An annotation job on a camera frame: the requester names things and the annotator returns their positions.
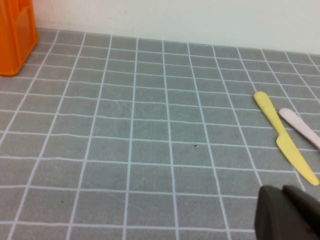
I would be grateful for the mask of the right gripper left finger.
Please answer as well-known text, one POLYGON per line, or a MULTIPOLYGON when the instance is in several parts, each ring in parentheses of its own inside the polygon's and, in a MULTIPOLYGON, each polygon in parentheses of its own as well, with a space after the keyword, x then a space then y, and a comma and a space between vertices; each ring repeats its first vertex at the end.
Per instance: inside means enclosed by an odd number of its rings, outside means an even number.
POLYGON ((258 240, 318 240, 320 225, 309 225, 282 189, 262 186, 254 219, 258 240))

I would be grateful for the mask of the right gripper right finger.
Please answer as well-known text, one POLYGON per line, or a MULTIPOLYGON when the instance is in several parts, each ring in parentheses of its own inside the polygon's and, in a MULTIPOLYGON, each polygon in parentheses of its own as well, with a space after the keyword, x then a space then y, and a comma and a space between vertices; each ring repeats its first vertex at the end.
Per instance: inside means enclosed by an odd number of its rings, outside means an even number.
POLYGON ((283 192, 309 225, 320 224, 320 202, 316 198, 293 185, 284 185, 283 192))

